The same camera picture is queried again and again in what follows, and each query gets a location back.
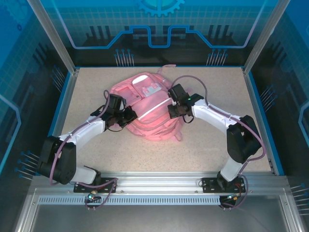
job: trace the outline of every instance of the gear logo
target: gear logo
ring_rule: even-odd
[[[6,6],[7,11],[13,19],[21,24],[28,14],[28,4],[26,0],[0,0],[0,6]]]
[[[150,13],[151,16],[157,15],[158,17],[173,14],[174,10],[179,10],[180,4],[183,3],[184,0],[137,0],[140,10],[144,10],[146,14]]]

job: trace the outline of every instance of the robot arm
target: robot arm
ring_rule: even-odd
[[[100,172],[95,169],[76,165],[76,152],[80,150],[88,141],[98,134],[106,131],[110,126],[117,123],[121,128],[131,123],[137,118],[130,106],[126,107],[126,101],[118,95],[110,94],[110,103],[104,114],[100,108],[93,112],[90,117],[72,134],[72,131],[59,137],[50,136],[43,144],[41,157],[38,164],[38,173],[49,177],[55,159],[55,153],[68,136],[61,154],[58,157],[54,169],[53,180],[67,184],[72,182],[82,182],[85,184],[100,184]]]
[[[205,99],[198,94],[189,96],[180,84],[172,87],[169,95],[174,102],[168,106],[171,118],[194,116],[212,124],[226,135],[229,159],[217,175],[218,184],[224,191],[237,178],[247,159],[261,147],[246,128],[231,118],[238,119],[258,134],[254,120],[250,116],[239,117],[210,103],[206,104]]]

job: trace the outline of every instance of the pink backpack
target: pink backpack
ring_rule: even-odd
[[[135,135],[151,141],[174,139],[180,141],[183,125],[181,118],[169,118],[168,105],[172,99],[168,96],[171,82],[157,73],[140,73],[113,86],[111,93],[122,96],[126,105],[132,106],[137,119],[126,126]]]

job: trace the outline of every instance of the speckled table surface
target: speckled table surface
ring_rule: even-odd
[[[122,80],[158,68],[81,68],[70,102],[62,133],[76,128],[90,113],[105,103],[103,91]],[[208,101],[239,116],[254,112],[241,68],[164,68],[162,75],[170,81],[181,75],[194,75],[208,88]],[[204,95],[202,85],[191,78],[179,81],[192,93]],[[124,129],[106,131],[88,142],[77,154],[77,164],[100,171],[218,171],[228,159],[226,138],[212,125],[195,119],[182,128],[183,141],[151,142]],[[247,171],[269,171],[267,157],[246,168]]]

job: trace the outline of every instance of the metal base plate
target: metal base plate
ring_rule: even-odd
[[[217,183],[217,178],[202,178],[203,193],[239,193],[239,188],[235,184],[240,184],[241,193],[246,192],[245,183],[242,178],[236,178],[231,186],[223,192]]]
[[[101,178],[101,185],[106,183],[106,182],[109,182],[113,179],[114,178]],[[112,185],[113,185],[113,182],[110,183],[109,185],[101,188],[101,189],[96,189],[96,190],[98,191],[98,193],[109,193],[112,189]],[[112,193],[116,192],[116,188],[117,188],[117,185],[113,189]],[[75,192],[75,193],[90,193],[93,190],[94,190],[94,188],[87,188],[87,187],[84,187],[82,185],[75,184],[73,192]]]

